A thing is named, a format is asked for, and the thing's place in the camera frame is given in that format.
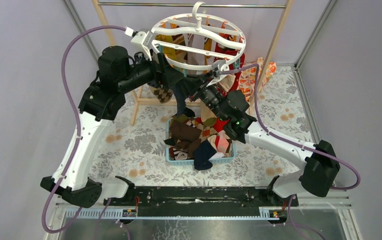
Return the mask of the dark navy sock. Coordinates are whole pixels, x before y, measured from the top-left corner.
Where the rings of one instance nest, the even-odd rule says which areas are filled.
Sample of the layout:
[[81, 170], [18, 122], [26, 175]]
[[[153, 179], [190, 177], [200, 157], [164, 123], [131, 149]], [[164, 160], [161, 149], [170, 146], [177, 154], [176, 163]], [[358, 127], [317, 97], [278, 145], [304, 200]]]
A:
[[172, 87], [173, 95], [176, 99], [176, 116], [180, 117], [181, 115], [185, 115], [188, 118], [193, 118], [196, 116], [196, 114], [192, 109], [187, 107], [186, 95], [182, 92], [181, 86], [182, 80], [180, 80]]

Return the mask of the white round clip hanger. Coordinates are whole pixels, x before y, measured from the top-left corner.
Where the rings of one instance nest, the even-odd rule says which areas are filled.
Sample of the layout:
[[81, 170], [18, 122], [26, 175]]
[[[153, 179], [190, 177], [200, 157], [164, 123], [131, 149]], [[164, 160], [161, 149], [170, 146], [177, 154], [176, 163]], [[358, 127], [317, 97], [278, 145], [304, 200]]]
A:
[[[187, 70], [208, 71], [217, 60], [232, 64], [246, 48], [246, 37], [234, 23], [208, 14], [205, 2], [196, 2], [190, 13], [163, 18], [150, 30], [151, 45], [156, 53], [163, 53], [169, 63]], [[215, 52], [215, 45], [237, 50], [237, 55]]]

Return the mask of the beige brown argyle sock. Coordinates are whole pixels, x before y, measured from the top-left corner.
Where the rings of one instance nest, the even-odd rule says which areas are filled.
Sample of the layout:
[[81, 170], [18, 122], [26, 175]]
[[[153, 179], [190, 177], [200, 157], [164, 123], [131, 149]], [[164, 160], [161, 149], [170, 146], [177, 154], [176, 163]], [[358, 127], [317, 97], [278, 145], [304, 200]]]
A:
[[153, 87], [150, 85], [148, 88], [161, 104], [168, 103], [174, 96], [174, 93], [171, 89]]

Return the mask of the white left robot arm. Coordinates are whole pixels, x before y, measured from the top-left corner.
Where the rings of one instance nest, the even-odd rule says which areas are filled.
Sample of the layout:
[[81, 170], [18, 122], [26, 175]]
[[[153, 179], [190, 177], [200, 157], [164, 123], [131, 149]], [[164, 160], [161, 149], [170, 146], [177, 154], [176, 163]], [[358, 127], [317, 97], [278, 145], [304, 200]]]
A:
[[81, 208], [113, 199], [127, 206], [134, 200], [131, 181], [120, 176], [100, 181], [89, 177], [98, 145], [125, 104], [127, 93], [145, 84], [171, 87], [183, 72], [166, 54], [158, 53], [150, 60], [141, 52], [130, 56], [122, 46], [104, 49], [97, 64], [96, 77], [75, 108], [76, 130], [66, 154], [56, 172], [44, 177], [40, 186]]

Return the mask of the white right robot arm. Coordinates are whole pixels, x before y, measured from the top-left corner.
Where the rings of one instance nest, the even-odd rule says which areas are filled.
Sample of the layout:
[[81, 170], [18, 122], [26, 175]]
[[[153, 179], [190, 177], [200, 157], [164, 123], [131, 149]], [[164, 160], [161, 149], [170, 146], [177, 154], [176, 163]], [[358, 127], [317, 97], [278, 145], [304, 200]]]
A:
[[286, 134], [272, 130], [246, 113], [249, 104], [239, 90], [222, 95], [209, 85], [209, 74], [185, 77], [180, 87], [192, 101], [200, 99], [218, 118], [227, 121], [223, 126], [226, 135], [243, 144], [268, 150], [294, 164], [298, 171], [276, 176], [266, 191], [266, 201], [272, 206], [280, 205], [287, 197], [309, 193], [316, 197], [326, 197], [340, 170], [334, 160], [335, 154], [330, 143], [303, 142]]

